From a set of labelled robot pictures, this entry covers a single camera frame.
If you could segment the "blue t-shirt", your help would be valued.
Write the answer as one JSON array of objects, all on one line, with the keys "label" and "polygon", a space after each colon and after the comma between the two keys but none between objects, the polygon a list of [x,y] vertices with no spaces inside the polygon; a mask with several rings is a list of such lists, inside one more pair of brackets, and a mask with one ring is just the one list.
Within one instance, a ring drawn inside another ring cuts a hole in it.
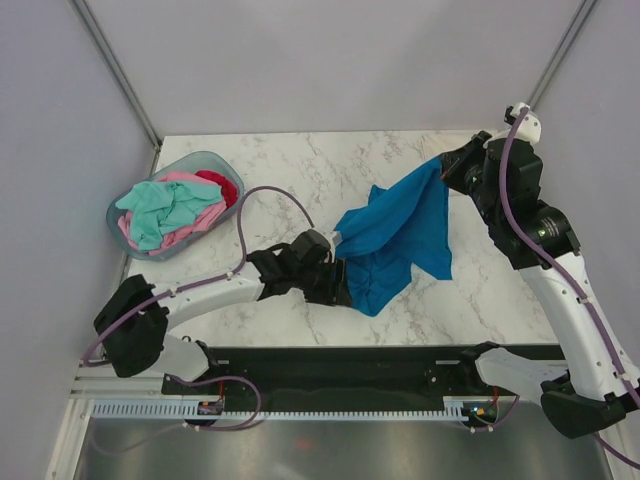
[{"label": "blue t-shirt", "polygon": [[371,187],[368,203],[347,211],[335,231],[336,256],[346,262],[352,307],[374,317],[412,281],[416,266],[452,279],[449,189],[435,157],[388,189]]}]

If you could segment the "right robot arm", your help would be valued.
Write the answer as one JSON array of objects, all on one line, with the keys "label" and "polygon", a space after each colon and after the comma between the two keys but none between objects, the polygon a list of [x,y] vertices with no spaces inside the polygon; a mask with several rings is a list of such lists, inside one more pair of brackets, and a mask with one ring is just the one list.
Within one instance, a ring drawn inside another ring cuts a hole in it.
[{"label": "right robot arm", "polygon": [[637,410],[639,369],[623,353],[600,309],[580,243],[562,211],[540,199],[542,159],[521,139],[512,143],[485,131],[441,155],[441,178],[467,195],[496,248],[535,294],[559,342],[567,367],[529,360],[492,342],[462,354],[458,381],[477,394],[500,387],[539,405],[567,438],[594,434]]}]

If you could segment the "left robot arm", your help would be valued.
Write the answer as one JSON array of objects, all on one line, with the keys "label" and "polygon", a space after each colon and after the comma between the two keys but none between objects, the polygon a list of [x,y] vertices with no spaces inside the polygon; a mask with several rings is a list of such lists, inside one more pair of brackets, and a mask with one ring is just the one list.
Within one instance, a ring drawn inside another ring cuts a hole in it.
[{"label": "left robot arm", "polygon": [[154,285],[141,274],[132,276],[97,315],[98,344],[120,378],[153,371],[177,376],[198,393],[211,392],[220,378],[211,350],[201,341],[172,335],[172,329],[292,289],[311,304],[350,306],[346,263],[336,256],[340,241],[337,232],[309,229],[291,243],[253,251],[237,267],[209,278]]}]

